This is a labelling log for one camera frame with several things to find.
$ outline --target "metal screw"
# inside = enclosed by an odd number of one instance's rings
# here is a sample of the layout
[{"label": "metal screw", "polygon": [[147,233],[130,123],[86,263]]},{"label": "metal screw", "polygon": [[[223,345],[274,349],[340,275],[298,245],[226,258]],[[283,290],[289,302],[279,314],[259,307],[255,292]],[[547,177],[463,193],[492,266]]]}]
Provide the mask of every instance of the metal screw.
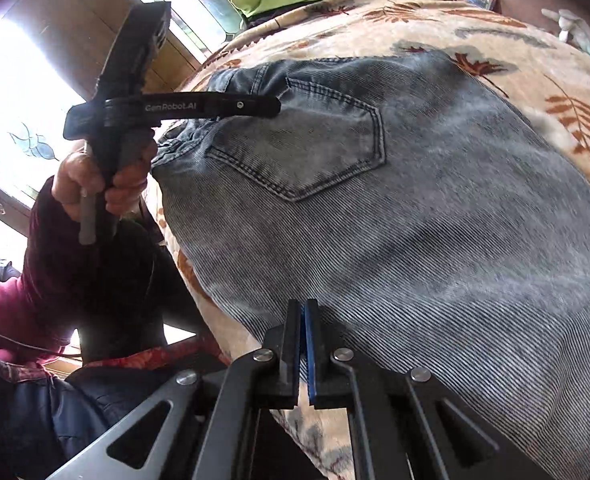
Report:
[{"label": "metal screw", "polygon": [[195,384],[197,379],[197,372],[194,372],[193,370],[184,370],[177,376],[175,381],[181,386],[190,386],[191,384]]},{"label": "metal screw", "polygon": [[252,354],[252,358],[259,363],[267,363],[274,355],[275,354],[270,348],[260,348],[259,350],[255,350],[255,353]]},{"label": "metal screw", "polygon": [[430,373],[430,370],[422,366],[418,366],[411,370],[411,379],[417,383],[425,383],[431,376],[432,374]]},{"label": "metal screw", "polygon": [[355,357],[355,352],[353,352],[350,348],[338,348],[332,353],[332,356],[345,363],[346,361],[350,361],[353,357]]}]

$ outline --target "wood paneling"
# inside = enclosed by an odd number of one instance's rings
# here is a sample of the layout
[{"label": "wood paneling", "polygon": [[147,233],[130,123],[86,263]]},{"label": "wood paneling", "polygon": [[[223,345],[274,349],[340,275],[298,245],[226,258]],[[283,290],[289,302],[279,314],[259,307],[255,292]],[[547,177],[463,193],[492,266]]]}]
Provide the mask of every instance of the wood paneling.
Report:
[{"label": "wood paneling", "polygon": [[[6,16],[30,35],[62,78],[89,99],[121,23],[137,3],[139,0],[20,0]],[[171,34],[146,74],[144,92],[171,92],[199,65]]]}]

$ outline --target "sleeve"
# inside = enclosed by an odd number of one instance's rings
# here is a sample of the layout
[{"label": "sleeve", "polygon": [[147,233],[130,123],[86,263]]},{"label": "sleeve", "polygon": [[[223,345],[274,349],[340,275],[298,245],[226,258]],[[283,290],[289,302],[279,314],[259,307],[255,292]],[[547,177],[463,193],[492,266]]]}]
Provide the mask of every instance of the sleeve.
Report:
[{"label": "sleeve", "polygon": [[[24,273],[0,283],[0,333],[58,351],[70,341],[78,313],[92,288],[92,247],[78,243],[79,226],[52,197],[46,181],[30,214]],[[16,364],[51,356],[21,349],[0,338],[0,359]]]}]

